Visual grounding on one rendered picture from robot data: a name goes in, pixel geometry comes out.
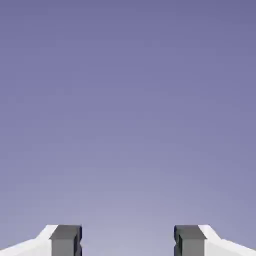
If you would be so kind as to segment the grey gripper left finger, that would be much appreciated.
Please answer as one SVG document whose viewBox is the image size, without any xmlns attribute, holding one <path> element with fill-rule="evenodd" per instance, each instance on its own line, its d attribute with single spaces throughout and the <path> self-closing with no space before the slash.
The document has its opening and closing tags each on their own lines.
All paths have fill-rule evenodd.
<svg viewBox="0 0 256 256">
<path fill-rule="evenodd" d="M 81 225 L 48 224 L 37 237 L 0 250 L 0 256 L 83 256 Z"/>
</svg>

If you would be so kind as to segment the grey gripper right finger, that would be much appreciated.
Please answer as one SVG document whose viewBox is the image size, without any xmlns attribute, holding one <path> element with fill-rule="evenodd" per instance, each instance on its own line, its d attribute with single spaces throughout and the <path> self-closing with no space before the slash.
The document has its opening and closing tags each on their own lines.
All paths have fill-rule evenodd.
<svg viewBox="0 0 256 256">
<path fill-rule="evenodd" d="M 208 224 L 175 225 L 174 256 L 256 256 L 256 250 L 222 239 Z"/>
</svg>

